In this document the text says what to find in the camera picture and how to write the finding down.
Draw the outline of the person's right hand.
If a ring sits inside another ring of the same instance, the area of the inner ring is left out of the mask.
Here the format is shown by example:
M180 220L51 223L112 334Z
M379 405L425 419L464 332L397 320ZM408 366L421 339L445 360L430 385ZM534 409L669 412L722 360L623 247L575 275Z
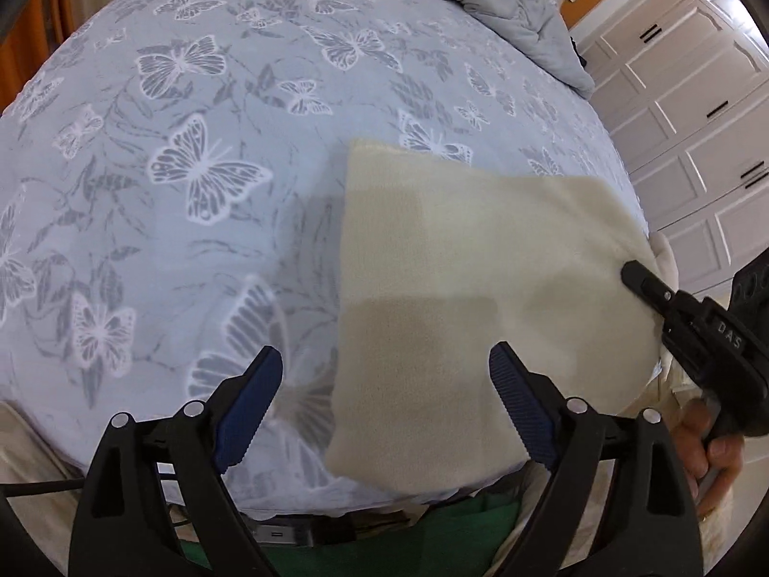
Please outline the person's right hand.
M681 460L697 516L704 517L723 502L743 470L744 436L723 435L705 447L712 416L704 400L691 400L670 435Z

